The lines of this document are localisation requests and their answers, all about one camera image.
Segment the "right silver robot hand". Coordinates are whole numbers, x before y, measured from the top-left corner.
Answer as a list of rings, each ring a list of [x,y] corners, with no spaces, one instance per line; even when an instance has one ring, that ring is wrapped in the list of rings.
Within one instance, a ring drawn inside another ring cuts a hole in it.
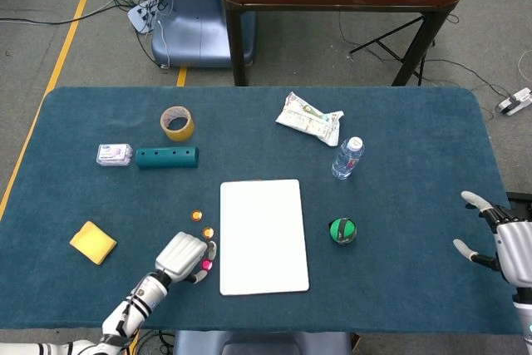
[[[464,190],[461,198],[469,208],[478,209],[480,217],[488,224],[495,241],[496,257],[480,254],[461,239],[453,239],[458,252],[473,263],[501,272],[516,288],[531,288],[531,222],[519,219],[473,192]]]

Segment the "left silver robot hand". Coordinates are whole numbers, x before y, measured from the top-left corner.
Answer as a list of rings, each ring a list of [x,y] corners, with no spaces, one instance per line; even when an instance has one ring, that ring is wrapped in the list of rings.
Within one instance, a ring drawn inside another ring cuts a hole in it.
[[[218,246],[191,234],[179,232],[155,259],[155,270],[171,283],[186,281],[197,284],[204,280],[214,265]]]

